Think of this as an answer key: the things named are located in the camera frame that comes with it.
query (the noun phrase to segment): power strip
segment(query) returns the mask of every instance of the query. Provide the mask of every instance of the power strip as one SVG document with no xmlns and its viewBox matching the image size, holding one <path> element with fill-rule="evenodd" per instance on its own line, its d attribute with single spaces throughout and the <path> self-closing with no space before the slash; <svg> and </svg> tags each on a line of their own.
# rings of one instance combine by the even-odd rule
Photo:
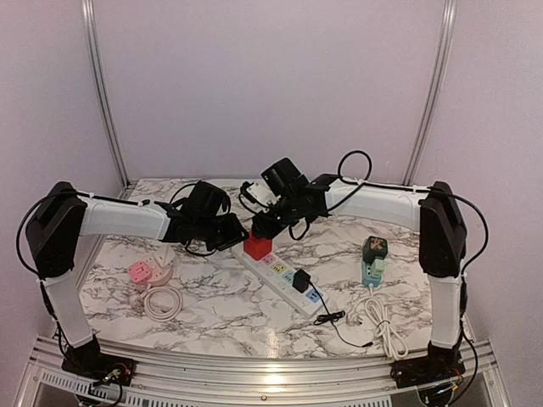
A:
<svg viewBox="0 0 543 407">
<path fill-rule="evenodd" d="M 262 260 L 256 261 L 244 252 L 243 244 L 239 244 L 232 248 L 232 254 L 255 276 L 271 288 L 275 294 L 287 301 L 305 318 L 311 318 L 322 308 L 322 301 L 313 287 L 309 286 L 304 293 L 299 293 L 292 287 L 296 270 L 275 253 L 271 252 Z M 322 295 L 322 298 L 327 301 L 327 294 L 319 288 L 317 290 Z"/>
</svg>

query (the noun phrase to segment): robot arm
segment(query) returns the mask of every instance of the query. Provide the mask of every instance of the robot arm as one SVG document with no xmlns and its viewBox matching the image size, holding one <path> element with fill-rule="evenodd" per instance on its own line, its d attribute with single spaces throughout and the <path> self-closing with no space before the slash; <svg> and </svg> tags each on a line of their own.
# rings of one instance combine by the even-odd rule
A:
<svg viewBox="0 0 543 407">
<path fill-rule="evenodd" d="M 95 197 L 77 192 L 68 182 L 59 182 L 48 197 L 30 218 L 26 238 L 48 311 L 69 344 L 63 367 L 83 376 L 109 373 L 119 359 L 100 353 L 70 273 L 79 236 L 127 235 L 184 246 L 198 240 L 209 251 L 230 248 L 248 236 L 237 216 L 229 213 L 227 194 L 203 181 L 174 204 Z M 226 213 L 218 215 L 220 209 Z"/>
<path fill-rule="evenodd" d="M 324 174 L 309 182 L 289 159 L 282 159 L 262 173 L 277 197 L 253 217 L 257 238 L 273 239 L 299 221 L 309 224 L 318 216 L 351 215 L 381 220 L 420 233 L 419 263 L 428 274 L 432 293 L 433 327 L 428 356 L 393 364 L 399 387 L 418 385 L 464 372 L 459 362 L 461 318 L 467 290 L 461 262 L 466 254 L 467 229 L 451 188 L 436 182 L 430 188 L 344 183 Z M 264 198 L 250 185 L 242 194 L 253 202 Z"/>
</svg>

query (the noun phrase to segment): marble tabletop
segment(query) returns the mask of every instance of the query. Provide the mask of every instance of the marble tabletop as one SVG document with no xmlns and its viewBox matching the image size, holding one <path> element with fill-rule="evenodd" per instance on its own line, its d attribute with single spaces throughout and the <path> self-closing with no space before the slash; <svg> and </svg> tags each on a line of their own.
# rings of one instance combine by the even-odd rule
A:
<svg viewBox="0 0 543 407">
<path fill-rule="evenodd" d="M 191 180 L 141 180 L 131 200 L 168 202 Z M 240 180 L 209 180 L 232 198 L 232 211 L 249 228 L 250 213 L 237 200 Z M 179 196 L 186 196 L 187 188 Z M 328 308 L 344 309 L 338 322 L 344 338 L 363 344 L 373 340 L 375 326 L 365 316 L 361 298 L 361 248 L 370 236 L 389 241 L 383 284 L 376 294 L 389 306 L 391 322 L 410 348 L 425 348 L 431 332 L 428 279 L 417 262 L 418 235 L 406 228 L 350 216 L 316 220 L 306 237 L 292 241 L 287 232 L 274 240 L 276 253 L 309 272 L 330 299 Z M 81 289 L 81 301 L 98 338 L 148 348 L 196 354 L 267 358 L 321 358 L 382 354 L 343 343 L 330 324 L 314 326 L 232 256 L 230 250 L 207 258 L 186 254 L 174 245 L 180 264 L 170 286 L 183 296 L 183 310 L 173 321 L 151 321 L 126 268 L 161 244 L 137 237 L 107 237 Z M 361 311 L 362 323 L 356 316 Z"/>
</svg>

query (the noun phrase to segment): red connector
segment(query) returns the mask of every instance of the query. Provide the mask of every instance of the red connector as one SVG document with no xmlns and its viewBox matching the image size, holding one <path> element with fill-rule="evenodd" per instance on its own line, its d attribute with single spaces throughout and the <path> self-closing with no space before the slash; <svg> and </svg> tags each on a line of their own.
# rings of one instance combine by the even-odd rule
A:
<svg viewBox="0 0 543 407">
<path fill-rule="evenodd" d="M 273 241 L 268 239 L 257 239 L 253 232 L 249 232 L 249 239 L 244 240 L 244 252 L 256 261 L 263 259 L 272 252 Z"/>
</svg>

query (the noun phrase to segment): white cable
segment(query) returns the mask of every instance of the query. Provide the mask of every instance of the white cable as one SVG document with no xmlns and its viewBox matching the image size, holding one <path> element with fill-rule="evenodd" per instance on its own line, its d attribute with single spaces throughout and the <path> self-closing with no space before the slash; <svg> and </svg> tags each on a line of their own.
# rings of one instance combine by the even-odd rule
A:
<svg viewBox="0 0 543 407">
<path fill-rule="evenodd" d="M 373 295 L 373 285 L 370 284 L 370 297 L 363 298 L 355 307 L 357 309 L 361 304 L 364 304 L 364 310 L 367 317 L 375 325 L 375 338 L 383 340 L 384 354 L 388 358 L 394 360 L 404 359 L 409 354 L 409 348 L 406 341 L 402 339 L 400 334 L 391 326 L 389 311 L 383 302 Z"/>
<path fill-rule="evenodd" d="M 170 295 L 173 298 L 173 306 L 171 309 L 167 311 L 163 311 L 162 309 L 156 309 L 151 304 L 151 298 L 156 293 L 166 293 Z M 172 287 L 154 287 L 149 289 L 147 292 L 145 292 L 143 298 L 143 309 L 145 310 L 145 314 L 152 319 L 153 321 L 157 322 L 167 322 L 173 320 L 179 312 L 181 312 L 183 308 L 183 297 L 181 293 L 179 293 L 179 290 L 176 290 Z"/>
</svg>

